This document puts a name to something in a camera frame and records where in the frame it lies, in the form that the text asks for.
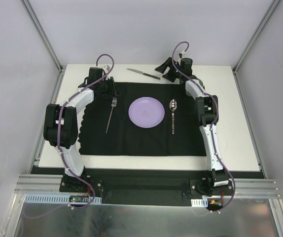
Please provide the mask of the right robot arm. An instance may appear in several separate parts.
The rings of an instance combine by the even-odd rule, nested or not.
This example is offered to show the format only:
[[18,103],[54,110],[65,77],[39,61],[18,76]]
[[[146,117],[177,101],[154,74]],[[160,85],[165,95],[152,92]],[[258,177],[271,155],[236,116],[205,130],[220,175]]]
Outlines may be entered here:
[[178,79],[186,94],[194,99],[194,115],[204,140],[208,160],[206,177],[195,185],[195,190],[208,197],[217,195],[229,184],[228,172],[222,161],[217,138],[218,97],[207,93],[203,82],[192,74],[190,58],[183,57],[176,61],[169,57],[155,68],[155,71],[171,82]]

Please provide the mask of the metal fork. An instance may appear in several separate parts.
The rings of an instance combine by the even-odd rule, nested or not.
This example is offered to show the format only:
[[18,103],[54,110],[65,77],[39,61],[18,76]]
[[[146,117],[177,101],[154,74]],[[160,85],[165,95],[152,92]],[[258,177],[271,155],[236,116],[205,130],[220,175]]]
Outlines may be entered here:
[[116,98],[116,97],[113,97],[112,103],[111,103],[111,111],[110,111],[109,118],[108,118],[108,122],[107,122],[107,126],[106,126],[106,133],[108,132],[108,129],[109,129],[109,125],[110,125],[110,121],[111,121],[113,109],[114,109],[116,106],[117,106],[117,98]]

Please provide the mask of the black cloth placemat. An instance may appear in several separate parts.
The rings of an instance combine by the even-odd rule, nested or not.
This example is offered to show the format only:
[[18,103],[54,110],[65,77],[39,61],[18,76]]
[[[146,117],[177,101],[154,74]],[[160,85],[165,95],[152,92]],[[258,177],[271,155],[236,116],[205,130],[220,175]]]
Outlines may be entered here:
[[[98,156],[206,156],[202,134],[194,115],[194,99],[177,84],[118,82],[121,93],[106,126],[112,99],[96,98],[84,110],[79,132],[79,152]],[[162,122],[141,128],[129,119],[130,104],[140,97],[152,97],[165,109]],[[172,135],[170,101],[175,99],[175,134]]]

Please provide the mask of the green cup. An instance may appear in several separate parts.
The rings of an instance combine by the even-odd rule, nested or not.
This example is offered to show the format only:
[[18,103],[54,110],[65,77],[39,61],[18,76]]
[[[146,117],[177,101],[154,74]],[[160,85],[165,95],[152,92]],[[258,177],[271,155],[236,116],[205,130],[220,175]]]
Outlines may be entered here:
[[205,87],[200,79],[189,79],[185,83],[185,92],[193,99],[196,99],[197,97],[205,97]]

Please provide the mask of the metal spoon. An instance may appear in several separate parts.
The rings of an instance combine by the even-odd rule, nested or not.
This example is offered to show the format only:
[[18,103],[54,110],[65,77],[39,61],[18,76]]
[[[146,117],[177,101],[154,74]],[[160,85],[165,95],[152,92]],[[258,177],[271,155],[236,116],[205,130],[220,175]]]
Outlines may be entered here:
[[172,99],[169,104],[171,113],[172,113],[172,135],[175,134],[175,111],[177,109],[177,102],[175,99]]

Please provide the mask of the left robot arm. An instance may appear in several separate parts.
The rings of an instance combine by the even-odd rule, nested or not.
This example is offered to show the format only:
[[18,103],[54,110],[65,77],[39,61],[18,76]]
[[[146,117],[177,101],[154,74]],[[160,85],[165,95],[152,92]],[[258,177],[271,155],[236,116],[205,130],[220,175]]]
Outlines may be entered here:
[[108,65],[91,67],[73,95],[60,104],[48,104],[46,107],[43,137],[56,149],[64,165],[61,192],[86,192],[88,195],[92,190],[76,147],[77,116],[96,98],[118,95],[113,77],[108,76],[110,72]]

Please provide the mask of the purple plate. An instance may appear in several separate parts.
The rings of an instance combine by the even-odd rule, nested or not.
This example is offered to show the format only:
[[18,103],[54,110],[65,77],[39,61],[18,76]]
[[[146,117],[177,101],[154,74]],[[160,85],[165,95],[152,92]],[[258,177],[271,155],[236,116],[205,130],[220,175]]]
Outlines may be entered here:
[[165,109],[160,101],[152,97],[140,97],[133,101],[128,109],[131,122],[141,128],[152,128],[160,124]]

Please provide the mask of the black handled knife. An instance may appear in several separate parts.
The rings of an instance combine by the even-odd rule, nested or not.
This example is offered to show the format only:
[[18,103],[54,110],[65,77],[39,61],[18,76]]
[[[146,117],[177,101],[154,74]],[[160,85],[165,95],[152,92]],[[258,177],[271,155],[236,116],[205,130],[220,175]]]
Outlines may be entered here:
[[145,73],[145,72],[140,71],[140,70],[130,69],[130,68],[127,68],[127,70],[128,70],[128,71],[131,71],[131,72],[134,72],[134,73],[138,73],[138,74],[144,75],[144,76],[146,76],[146,77],[153,78],[153,79],[158,79],[158,80],[160,80],[160,79],[161,79],[160,77],[157,77],[157,76],[154,76],[154,75],[151,75],[151,74]]

